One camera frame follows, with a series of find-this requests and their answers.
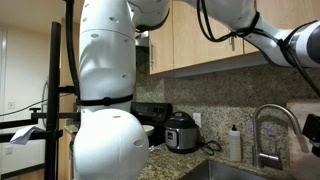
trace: power cord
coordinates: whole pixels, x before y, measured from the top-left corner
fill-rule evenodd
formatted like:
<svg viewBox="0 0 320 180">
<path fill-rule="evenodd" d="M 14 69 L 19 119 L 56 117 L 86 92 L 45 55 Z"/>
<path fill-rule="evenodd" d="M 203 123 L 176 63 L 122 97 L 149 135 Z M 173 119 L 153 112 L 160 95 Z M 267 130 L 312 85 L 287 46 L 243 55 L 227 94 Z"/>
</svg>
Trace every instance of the power cord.
<svg viewBox="0 0 320 180">
<path fill-rule="evenodd" d="M 72 93 L 70 93 L 70 94 L 64 94 L 64 95 L 59 96 L 59 98 L 60 98 L 60 97 L 64 97 L 64 96 L 69 96 L 69 95 L 71 95 L 71 94 L 72 94 Z M 48 99 L 45 99 L 45 100 L 36 102 L 36 103 L 34 103 L 34 104 L 31 104 L 31 105 L 29 105 L 29 106 L 27 106 L 27 107 L 25 107 L 25 108 L 23 108 L 23 109 L 17 110 L 17 111 L 13 111 L 13 112 L 6 113 L 6 114 L 0 114 L 0 117 L 1 117 L 1 116 L 7 116 L 7 115 L 10 115 L 10 114 L 15 114 L 15 113 L 21 112 L 21 111 L 23 111 L 23 110 L 26 110 L 26 109 L 28 109 L 28 108 L 30 108 L 30 107 L 32 107 L 32 106 L 35 106 L 35 105 L 40 104 L 40 103 L 43 103 L 43 102 L 45 102 L 45 101 L 48 101 Z"/>
<path fill-rule="evenodd" d="M 221 152 L 222 148 L 217 141 L 211 140 L 208 142 L 198 142 L 199 148 L 206 154 L 213 156 L 214 152 Z"/>
</svg>

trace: wall outlet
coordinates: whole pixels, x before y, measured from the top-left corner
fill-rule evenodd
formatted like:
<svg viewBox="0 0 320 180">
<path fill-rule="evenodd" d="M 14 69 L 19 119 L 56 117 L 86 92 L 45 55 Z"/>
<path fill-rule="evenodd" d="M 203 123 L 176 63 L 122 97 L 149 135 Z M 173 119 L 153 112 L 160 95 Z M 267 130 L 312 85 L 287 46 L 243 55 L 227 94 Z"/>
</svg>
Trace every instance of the wall outlet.
<svg viewBox="0 0 320 180">
<path fill-rule="evenodd" d="M 8 109 L 14 109 L 16 104 L 14 102 L 8 102 Z"/>
<path fill-rule="evenodd" d="M 193 113 L 193 119 L 195 123 L 201 128 L 201 113 Z"/>
<path fill-rule="evenodd" d="M 13 154 L 13 147 L 12 146 L 6 146 L 5 154 L 6 155 Z"/>
</svg>

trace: white paper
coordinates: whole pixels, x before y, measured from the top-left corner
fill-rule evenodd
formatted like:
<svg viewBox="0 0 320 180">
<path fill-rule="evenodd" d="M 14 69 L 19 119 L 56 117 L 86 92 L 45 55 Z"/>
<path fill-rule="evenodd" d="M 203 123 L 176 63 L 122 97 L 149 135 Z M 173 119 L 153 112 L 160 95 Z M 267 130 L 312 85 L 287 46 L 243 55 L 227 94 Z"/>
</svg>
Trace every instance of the white paper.
<svg viewBox="0 0 320 180">
<path fill-rule="evenodd" d="M 36 126 L 28 126 L 22 129 L 19 129 L 14 136 L 11 138 L 11 144 L 21 144 L 26 145 L 29 141 L 29 138 L 34 130 L 38 129 Z"/>
</svg>

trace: door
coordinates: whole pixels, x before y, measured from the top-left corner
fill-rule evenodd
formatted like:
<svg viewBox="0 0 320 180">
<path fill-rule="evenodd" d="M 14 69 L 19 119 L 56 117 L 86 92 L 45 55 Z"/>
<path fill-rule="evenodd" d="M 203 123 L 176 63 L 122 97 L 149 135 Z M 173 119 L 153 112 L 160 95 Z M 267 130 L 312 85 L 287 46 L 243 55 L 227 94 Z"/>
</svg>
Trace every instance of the door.
<svg viewBox="0 0 320 180">
<path fill-rule="evenodd" d="M 6 41 L 7 31 L 5 28 L 0 27 L 0 114 L 4 113 L 4 79 L 5 79 L 5 58 L 6 58 Z M 0 144 L 0 156 L 2 156 L 2 144 Z M 0 158 L 0 177 L 2 174 L 2 162 Z"/>
</svg>

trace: rice cooker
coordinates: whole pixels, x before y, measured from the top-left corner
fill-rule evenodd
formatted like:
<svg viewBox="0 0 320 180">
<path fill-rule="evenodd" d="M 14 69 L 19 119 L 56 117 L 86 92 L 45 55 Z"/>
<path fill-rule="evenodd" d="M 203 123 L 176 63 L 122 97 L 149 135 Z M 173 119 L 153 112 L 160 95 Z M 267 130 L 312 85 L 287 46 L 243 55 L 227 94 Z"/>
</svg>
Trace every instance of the rice cooker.
<svg viewBox="0 0 320 180">
<path fill-rule="evenodd" d="M 187 113 L 173 113 L 165 126 L 165 140 L 169 151 L 186 154 L 197 150 L 198 126 Z"/>
</svg>

